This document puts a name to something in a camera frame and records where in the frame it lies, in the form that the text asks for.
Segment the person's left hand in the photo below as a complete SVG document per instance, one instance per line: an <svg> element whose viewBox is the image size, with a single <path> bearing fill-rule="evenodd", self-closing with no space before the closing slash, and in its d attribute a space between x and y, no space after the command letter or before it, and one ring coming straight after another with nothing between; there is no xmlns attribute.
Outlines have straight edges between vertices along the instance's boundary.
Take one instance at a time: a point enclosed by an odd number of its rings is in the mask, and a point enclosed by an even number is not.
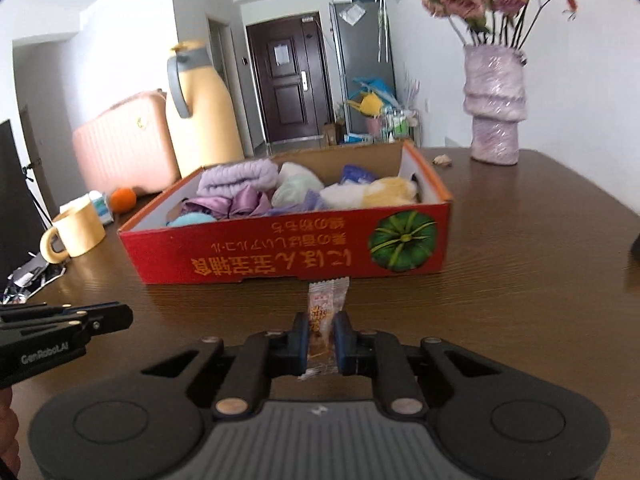
<svg viewBox="0 0 640 480"><path fill-rule="evenodd" d="M18 428L17 414L12 410L13 391L11 388L0 392L0 456L12 474L21 468L20 445L16 440Z"/></svg>

